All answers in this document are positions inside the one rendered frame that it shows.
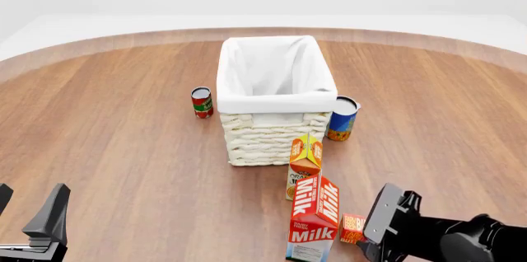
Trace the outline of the blue and yellow tin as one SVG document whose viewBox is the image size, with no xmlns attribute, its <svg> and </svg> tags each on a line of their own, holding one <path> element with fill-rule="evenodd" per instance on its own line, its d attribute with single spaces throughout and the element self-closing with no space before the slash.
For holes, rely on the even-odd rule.
<svg viewBox="0 0 527 262">
<path fill-rule="evenodd" d="M 360 109 L 361 104 L 352 98 L 337 96 L 325 136 L 334 141 L 348 140 Z"/>
</svg>

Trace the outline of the white wicker basket, cloth liner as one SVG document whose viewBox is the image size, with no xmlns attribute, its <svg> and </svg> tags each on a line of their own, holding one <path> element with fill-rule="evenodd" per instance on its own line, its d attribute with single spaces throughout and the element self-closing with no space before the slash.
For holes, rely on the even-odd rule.
<svg viewBox="0 0 527 262">
<path fill-rule="evenodd" d="M 310 35 L 227 39 L 216 92 L 233 166 L 286 165 L 295 138 L 324 137 L 338 95 Z"/>
</svg>

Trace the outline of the orange juice carton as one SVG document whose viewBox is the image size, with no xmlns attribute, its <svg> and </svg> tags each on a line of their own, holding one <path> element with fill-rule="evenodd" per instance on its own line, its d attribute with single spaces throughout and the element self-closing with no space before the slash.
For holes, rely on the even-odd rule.
<svg viewBox="0 0 527 262">
<path fill-rule="evenodd" d="M 321 172 L 322 155 L 323 144 L 313 135 L 307 133 L 293 140 L 287 173 L 287 200 L 293 200 L 298 180 Z"/>
</svg>

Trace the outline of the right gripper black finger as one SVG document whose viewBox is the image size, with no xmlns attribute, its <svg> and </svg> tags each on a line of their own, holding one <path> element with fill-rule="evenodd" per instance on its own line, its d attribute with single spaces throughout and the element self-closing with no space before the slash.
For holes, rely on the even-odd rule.
<svg viewBox="0 0 527 262">
<path fill-rule="evenodd" d="M 368 261 L 382 261 L 382 246 L 380 244 L 365 240 L 357 241 L 357 246 Z"/>
</svg>

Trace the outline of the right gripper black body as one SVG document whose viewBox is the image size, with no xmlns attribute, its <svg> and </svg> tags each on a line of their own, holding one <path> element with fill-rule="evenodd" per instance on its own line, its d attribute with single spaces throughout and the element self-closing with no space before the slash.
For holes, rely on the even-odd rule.
<svg viewBox="0 0 527 262">
<path fill-rule="evenodd" d="M 394 212 L 382 217 L 380 262 L 403 262 L 408 256 L 420 257 L 415 243 L 417 220 L 420 213 Z"/>
</svg>

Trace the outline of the red milk carton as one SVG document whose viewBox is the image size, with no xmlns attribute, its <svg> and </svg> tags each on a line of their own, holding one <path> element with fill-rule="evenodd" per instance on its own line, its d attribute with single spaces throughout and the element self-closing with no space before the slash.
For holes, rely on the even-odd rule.
<svg viewBox="0 0 527 262">
<path fill-rule="evenodd" d="M 296 184 L 286 259 L 326 262 L 339 226 L 339 187 L 322 175 Z"/>
</svg>

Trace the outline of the red and yellow butter box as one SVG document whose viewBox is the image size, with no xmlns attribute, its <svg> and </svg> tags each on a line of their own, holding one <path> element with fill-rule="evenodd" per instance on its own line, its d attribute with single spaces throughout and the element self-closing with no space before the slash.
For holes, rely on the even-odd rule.
<svg viewBox="0 0 527 262">
<path fill-rule="evenodd" d="M 348 244 L 365 241 L 363 235 L 366 218 L 356 214 L 343 214 L 339 226 L 339 240 Z"/>
</svg>

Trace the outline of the red tomato soup tin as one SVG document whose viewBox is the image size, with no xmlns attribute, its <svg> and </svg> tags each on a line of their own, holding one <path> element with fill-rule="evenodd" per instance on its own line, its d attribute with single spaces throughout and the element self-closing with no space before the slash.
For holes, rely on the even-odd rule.
<svg viewBox="0 0 527 262">
<path fill-rule="evenodd" d="M 213 115 L 212 95 L 209 88 L 194 88 L 191 92 L 191 98 L 197 118 L 206 119 Z"/>
</svg>

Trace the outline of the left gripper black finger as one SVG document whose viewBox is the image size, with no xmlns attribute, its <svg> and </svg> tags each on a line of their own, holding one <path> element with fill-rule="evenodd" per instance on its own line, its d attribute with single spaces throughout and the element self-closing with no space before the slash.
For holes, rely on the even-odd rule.
<svg viewBox="0 0 527 262">
<path fill-rule="evenodd" d="M 0 183 L 0 214 L 4 211 L 13 195 L 13 189 L 6 184 Z"/>
<path fill-rule="evenodd" d="M 71 190 L 64 184 L 55 185 L 39 212 L 26 224 L 22 232 L 29 237 L 30 246 L 49 246 L 68 243 L 66 216 Z"/>
</svg>

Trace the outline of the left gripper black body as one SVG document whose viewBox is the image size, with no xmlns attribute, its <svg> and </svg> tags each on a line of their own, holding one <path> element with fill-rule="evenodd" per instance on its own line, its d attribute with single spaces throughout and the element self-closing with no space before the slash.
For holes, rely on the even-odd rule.
<svg viewBox="0 0 527 262">
<path fill-rule="evenodd" d="M 0 244 L 0 262 L 63 262 L 68 248 L 58 241 Z"/>
</svg>

